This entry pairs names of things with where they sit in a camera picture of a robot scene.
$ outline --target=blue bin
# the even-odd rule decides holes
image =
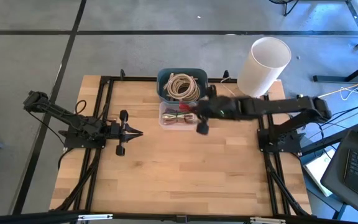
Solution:
[[[179,104],[179,101],[171,101],[170,97],[168,96],[168,92],[164,90],[164,85],[167,84],[171,73],[174,74],[184,73],[194,78],[197,78],[196,83],[200,88],[200,98],[206,95],[206,88],[208,86],[208,76],[204,70],[199,68],[164,68],[160,70],[157,75],[157,94],[159,95],[161,101],[167,103]]]

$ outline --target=wooden tabletop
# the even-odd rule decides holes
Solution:
[[[84,76],[78,95],[78,101],[88,103],[84,115],[93,114],[99,79]],[[215,84],[219,95],[230,95]],[[241,95],[236,84],[225,86]],[[283,99],[281,81],[269,92],[271,100]],[[265,164],[257,143],[257,120],[212,119],[207,136],[195,130],[167,131],[158,124],[159,103],[154,82],[114,82],[108,118],[127,110],[129,125],[144,135],[124,145],[124,157],[116,156],[117,140],[108,140],[101,153],[92,212],[272,215]],[[288,119],[286,114],[273,117],[276,124]],[[59,206],[76,185],[84,151],[75,149],[63,158],[50,208]],[[280,155],[288,189],[310,213],[299,160],[292,154]],[[85,207],[87,188],[80,208]],[[276,192],[282,211],[278,188]]]

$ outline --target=white bucket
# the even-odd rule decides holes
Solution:
[[[281,40],[263,37],[252,44],[237,85],[246,95],[266,93],[291,60],[290,48]]]

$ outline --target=concrete floor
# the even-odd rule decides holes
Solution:
[[[0,0],[0,29],[66,29],[75,20],[80,0]],[[358,12],[358,0],[354,0]],[[88,0],[82,30],[358,30],[343,2],[302,1],[288,17],[283,7],[268,1],[235,0]],[[242,68],[252,43],[251,36],[77,36],[57,103],[73,108],[83,75],[156,76],[162,68],[198,67],[209,77],[229,70],[233,77]],[[341,86],[313,83],[313,75],[344,76],[358,68],[358,37],[278,37],[291,48],[293,58],[280,75],[287,97],[318,96]],[[9,213],[17,184],[39,123],[22,110],[29,90],[49,93],[58,72],[67,36],[0,36],[0,215]],[[333,113],[358,105],[358,94],[342,101],[326,98]],[[358,123],[358,116],[343,122]],[[52,119],[51,128],[66,127]],[[330,135],[340,128],[325,131]],[[307,135],[318,131],[314,124]],[[62,150],[58,139],[47,133],[40,160],[27,196],[24,212],[43,212],[53,192],[57,161]],[[333,210],[310,195],[313,213],[331,218]],[[358,220],[346,211],[347,220]]]

